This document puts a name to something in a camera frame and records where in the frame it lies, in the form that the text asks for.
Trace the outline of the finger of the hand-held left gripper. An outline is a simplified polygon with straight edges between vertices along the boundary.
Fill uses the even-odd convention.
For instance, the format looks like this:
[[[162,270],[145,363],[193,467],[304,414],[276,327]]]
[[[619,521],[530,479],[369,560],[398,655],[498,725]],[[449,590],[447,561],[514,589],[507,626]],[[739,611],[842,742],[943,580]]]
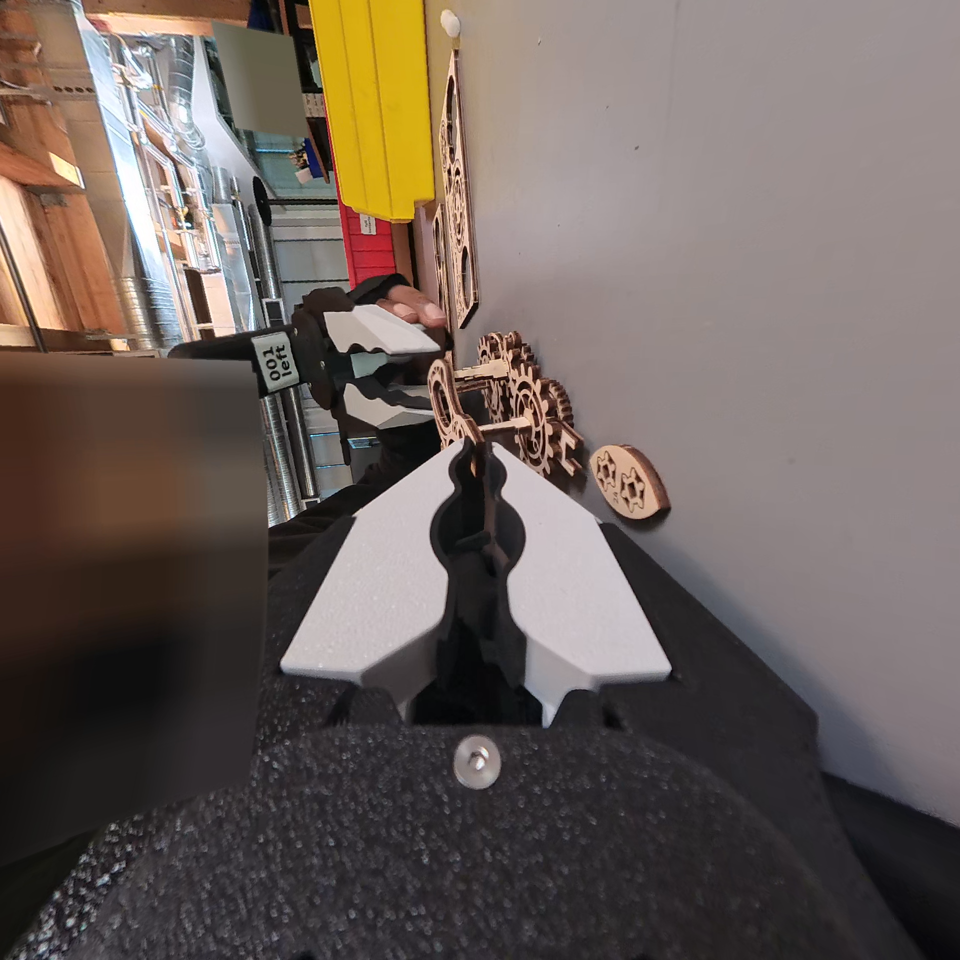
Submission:
[[[346,414],[379,430],[435,422],[426,386],[384,385],[375,377],[361,377],[345,384],[342,404]]]
[[[325,311],[323,319],[327,336],[340,354],[410,357],[444,351],[424,328],[375,304],[355,304],[349,311]]]

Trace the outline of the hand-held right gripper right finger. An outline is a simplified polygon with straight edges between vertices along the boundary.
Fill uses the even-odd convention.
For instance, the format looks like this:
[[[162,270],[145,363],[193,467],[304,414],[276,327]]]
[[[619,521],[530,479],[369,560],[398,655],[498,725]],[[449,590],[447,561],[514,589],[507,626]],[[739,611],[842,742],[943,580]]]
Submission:
[[[507,598],[542,725],[570,691],[667,680],[670,661],[599,520],[503,445],[493,443],[490,458],[506,472],[501,497],[522,525]]]

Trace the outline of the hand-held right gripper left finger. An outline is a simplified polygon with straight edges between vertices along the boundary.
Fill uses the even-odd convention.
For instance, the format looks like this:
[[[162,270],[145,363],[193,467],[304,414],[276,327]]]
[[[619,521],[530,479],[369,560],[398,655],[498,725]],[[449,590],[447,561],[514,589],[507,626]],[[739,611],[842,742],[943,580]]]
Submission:
[[[385,690],[410,722],[437,674],[450,575],[431,535],[474,445],[457,440],[357,510],[279,666],[288,676]]]

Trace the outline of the wooden ornate bracket piece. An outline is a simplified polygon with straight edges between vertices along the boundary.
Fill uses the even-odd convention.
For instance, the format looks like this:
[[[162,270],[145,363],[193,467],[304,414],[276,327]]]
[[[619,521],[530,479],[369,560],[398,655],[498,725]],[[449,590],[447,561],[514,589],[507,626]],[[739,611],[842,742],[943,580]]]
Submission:
[[[426,386],[438,430],[440,445],[446,448],[456,441],[471,441],[471,472],[480,476],[484,460],[484,437],[476,422],[461,405],[450,362],[440,357],[430,366]]]

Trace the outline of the wooden cutout puzzle sheet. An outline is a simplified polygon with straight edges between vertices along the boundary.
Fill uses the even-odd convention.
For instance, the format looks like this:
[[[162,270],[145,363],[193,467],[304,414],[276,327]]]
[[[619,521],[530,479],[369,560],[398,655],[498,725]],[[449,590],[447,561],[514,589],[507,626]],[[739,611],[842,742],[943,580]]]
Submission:
[[[446,211],[442,201],[437,202],[434,217],[431,225],[431,234],[434,249],[434,265],[437,281],[437,302],[446,318],[446,324],[450,324],[450,281],[447,256],[447,227]]]

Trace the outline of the wooden gear clock assembly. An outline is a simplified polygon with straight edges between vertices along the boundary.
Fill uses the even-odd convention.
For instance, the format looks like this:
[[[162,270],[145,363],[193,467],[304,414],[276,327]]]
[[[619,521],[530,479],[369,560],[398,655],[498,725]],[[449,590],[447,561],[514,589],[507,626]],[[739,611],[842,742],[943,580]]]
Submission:
[[[543,373],[518,331],[482,336],[477,363],[455,369],[453,384],[459,397],[478,394],[485,410],[481,426],[511,433],[519,458],[537,474],[582,473],[584,439],[575,429],[569,394]]]

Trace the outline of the person's left forearm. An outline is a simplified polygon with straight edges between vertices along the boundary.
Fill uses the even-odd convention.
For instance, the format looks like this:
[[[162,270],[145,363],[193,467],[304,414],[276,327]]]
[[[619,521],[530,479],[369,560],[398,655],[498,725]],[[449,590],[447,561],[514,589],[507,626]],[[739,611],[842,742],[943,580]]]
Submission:
[[[374,437],[378,441],[378,460],[366,468],[358,483],[343,491],[355,509],[413,474],[438,454],[442,446],[433,419],[414,425],[378,428]]]

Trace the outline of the person's left hand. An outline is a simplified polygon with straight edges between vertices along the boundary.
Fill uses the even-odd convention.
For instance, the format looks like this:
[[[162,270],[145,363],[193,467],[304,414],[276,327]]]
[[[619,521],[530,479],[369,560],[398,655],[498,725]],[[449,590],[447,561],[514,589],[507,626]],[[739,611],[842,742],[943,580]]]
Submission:
[[[379,306],[408,324],[444,330],[448,317],[430,297],[411,286],[400,273],[368,278],[348,292],[355,305]]]

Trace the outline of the row of red bins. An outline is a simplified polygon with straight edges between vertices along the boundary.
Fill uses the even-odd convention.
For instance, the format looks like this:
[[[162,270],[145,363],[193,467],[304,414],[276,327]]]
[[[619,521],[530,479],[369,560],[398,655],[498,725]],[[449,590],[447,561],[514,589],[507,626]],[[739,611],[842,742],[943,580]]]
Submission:
[[[341,198],[338,199],[338,208],[349,288],[354,289],[369,279],[396,273],[390,222],[357,213]]]

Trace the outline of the wooden leaf piece with stars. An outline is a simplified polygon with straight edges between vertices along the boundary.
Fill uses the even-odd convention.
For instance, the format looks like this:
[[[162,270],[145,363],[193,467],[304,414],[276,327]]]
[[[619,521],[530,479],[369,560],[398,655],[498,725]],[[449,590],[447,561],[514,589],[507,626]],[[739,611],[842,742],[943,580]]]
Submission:
[[[647,522],[671,509],[660,474],[635,446],[603,445],[591,454],[589,463],[603,498],[621,518]]]

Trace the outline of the wooden sheet with large gear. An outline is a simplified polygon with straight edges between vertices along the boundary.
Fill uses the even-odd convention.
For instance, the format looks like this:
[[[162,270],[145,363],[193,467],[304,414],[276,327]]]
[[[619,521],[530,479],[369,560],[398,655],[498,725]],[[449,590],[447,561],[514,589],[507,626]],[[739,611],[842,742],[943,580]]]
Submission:
[[[451,319],[462,329],[474,316],[480,295],[475,256],[474,210],[459,76],[459,51],[450,54],[438,125],[443,212],[448,255]]]

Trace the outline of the nested yellow plastic bins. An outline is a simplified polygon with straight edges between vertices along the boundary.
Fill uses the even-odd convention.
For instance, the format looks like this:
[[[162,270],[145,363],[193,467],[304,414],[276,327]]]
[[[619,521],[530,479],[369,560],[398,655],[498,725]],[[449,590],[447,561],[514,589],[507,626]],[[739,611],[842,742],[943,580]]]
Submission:
[[[358,213],[414,220],[435,197],[423,1],[311,1],[338,190]]]

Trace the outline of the silver ventilation duct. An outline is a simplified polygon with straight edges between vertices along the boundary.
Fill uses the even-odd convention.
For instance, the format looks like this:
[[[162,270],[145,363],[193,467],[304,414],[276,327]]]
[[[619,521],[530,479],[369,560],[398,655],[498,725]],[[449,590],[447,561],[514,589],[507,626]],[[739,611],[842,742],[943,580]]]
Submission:
[[[247,207],[246,225],[263,322],[267,330],[279,330],[288,324],[289,315],[282,298],[270,225],[255,203]],[[271,393],[263,405],[270,475],[276,481],[282,517],[291,520],[317,499],[315,463],[309,451],[301,394],[298,388],[283,388]]]
[[[138,150],[131,91],[123,74],[115,70],[110,42],[94,28],[80,2],[73,6],[124,208],[119,232],[121,299],[130,312],[140,348],[165,355],[186,341],[185,308],[171,254],[158,235],[153,216],[151,202],[156,195]]]

